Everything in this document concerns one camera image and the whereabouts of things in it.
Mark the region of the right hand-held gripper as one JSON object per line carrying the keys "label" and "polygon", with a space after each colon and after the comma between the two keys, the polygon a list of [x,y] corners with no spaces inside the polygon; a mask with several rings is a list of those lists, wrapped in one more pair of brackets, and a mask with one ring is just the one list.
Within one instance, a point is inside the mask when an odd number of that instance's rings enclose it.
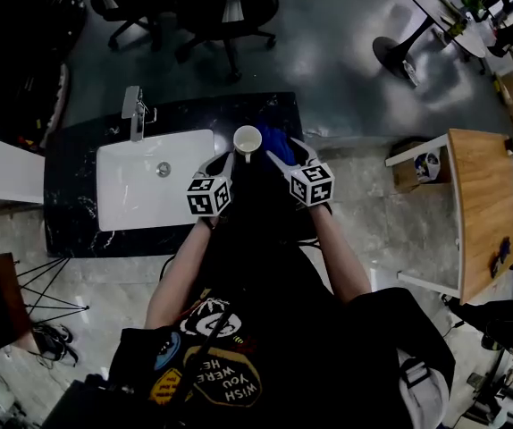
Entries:
{"label": "right hand-held gripper", "polygon": [[304,206],[330,201],[335,178],[329,165],[320,162],[316,151],[304,141],[289,138],[288,144],[297,164],[286,164],[274,152],[265,152],[289,183],[289,193]]}

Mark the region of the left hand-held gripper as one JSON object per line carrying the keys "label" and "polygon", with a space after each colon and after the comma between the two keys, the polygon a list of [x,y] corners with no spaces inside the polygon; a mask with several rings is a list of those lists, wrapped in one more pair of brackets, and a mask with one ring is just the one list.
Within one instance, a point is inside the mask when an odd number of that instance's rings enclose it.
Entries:
{"label": "left hand-held gripper", "polygon": [[216,217],[231,203],[233,152],[216,155],[202,163],[186,189],[189,211],[199,217]]}

